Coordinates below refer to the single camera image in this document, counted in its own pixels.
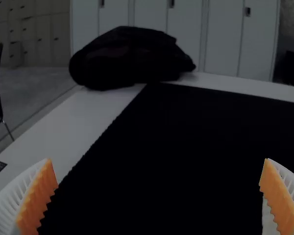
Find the floor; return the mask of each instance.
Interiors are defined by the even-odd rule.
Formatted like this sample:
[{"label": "floor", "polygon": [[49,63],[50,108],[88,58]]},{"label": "floor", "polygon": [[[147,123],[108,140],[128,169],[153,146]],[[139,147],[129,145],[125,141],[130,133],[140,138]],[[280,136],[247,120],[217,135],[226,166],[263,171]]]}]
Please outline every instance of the floor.
[{"label": "floor", "polygon": [[[0,70],[4,120],[14,138],[19,137],[80,87],[67,68],[19,68]],[[0,125],[0,152],[12,140]]]}]

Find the cabinet door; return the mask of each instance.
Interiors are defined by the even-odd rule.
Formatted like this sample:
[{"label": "cabinet door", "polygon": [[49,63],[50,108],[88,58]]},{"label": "cabinet door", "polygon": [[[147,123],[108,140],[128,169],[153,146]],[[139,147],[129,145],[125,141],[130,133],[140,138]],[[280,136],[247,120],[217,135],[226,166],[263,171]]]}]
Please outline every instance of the cabinet door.
[{"label": "cabinet door", "polygon": [[32,17],[34,15],[35,0],[19,0],[19,14],[21,18]]},{"label": "cabinet door", "polygon": [[36,16],[48,15],[51,13],[51,0],[36,0]]},{"label": "cabinet door", "polygon": [[99,0],[99,34],[128,25],[128,0]]},{"label": "cabinet door", "polygon": [[0,43],[3,43],[1,64],[7,65],[9,63],[9,40],[7,22],[0,23]]},{"label": "cabinet door", "polygon": [[202,0],[175,0],[168,12],[168,34],[199,66]]},{"label": "cabinet door", "polygon": [[68,13],[52,16],[53,64],[67,66],[70,60],[70,16]]},{"label": "cabinet door", "polygon": [[21,21],[14,20],[9,23],[10,41],[16,42],[21,40]]},{"label": "cabinet door", "polygon": [[53,14],[68,13],[70,11],[70,0],[51,0],[51,8]]},{"label": "cabinet door", "polygon": [[237,76],[243,0],[210,0],[205,72]]},{"label": "cabinet door", "polygon": [[271,80],[276,47],[277,0],[245,0],[245,15],[239,77]]},{"label": "cabinet door", "polygon": [[35,38],[35,19],[30,18],[22,21],[22,39],[32,40]]},{"label": "cabinet door", "polygon": [[36,65],[36,41],[29,40],[22,42],[24,53],[24,65],[35,66]]},{"label": "cabinet door", "polygon": [[51,65],[51,18],[39,16],[36,21],[37,27],[37,65]]},{"label": "cabinet door", "polygon": [[167,31],[167,0],[135,0],[134,25]]},{"label": "cabinet door", "polygon": [[98,6],[98,0],[72,0],[72,53],[78,52],[98,36]]},{"label": "cabinet door", "polygon": [[19,2],[17,0],[10,0],[8,7],[9,21],[14,21],[20,17],[19,10]]},{"label": "cabinet door", "polygon": [[0,22],[8,20],[8,0],[0,0]]}]

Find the black mat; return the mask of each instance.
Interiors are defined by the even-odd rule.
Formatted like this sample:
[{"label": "black mat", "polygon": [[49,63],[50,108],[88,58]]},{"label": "black mat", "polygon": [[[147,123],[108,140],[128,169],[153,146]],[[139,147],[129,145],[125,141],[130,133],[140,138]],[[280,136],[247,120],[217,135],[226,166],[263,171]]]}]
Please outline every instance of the black mat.
[{"label": "black mat", "polygon": [[65,177],[38,231],[261,234],[264,158],[294,172],[294,103],[148,85]]}]

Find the white table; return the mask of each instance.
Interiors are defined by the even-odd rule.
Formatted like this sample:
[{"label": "white table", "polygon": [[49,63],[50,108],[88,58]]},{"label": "white table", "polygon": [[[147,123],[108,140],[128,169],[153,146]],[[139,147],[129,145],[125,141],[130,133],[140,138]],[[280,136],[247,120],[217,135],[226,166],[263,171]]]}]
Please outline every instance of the white table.
[{"label": "white table", "polygon": [[[174,84],[252,94],[294,102],[294,87],[206,73]],[[51,111],[0,154],[7,167],[0,190],[31,165],[51,158],[60,183],[144,85],[107,92],[82,89]]]}]

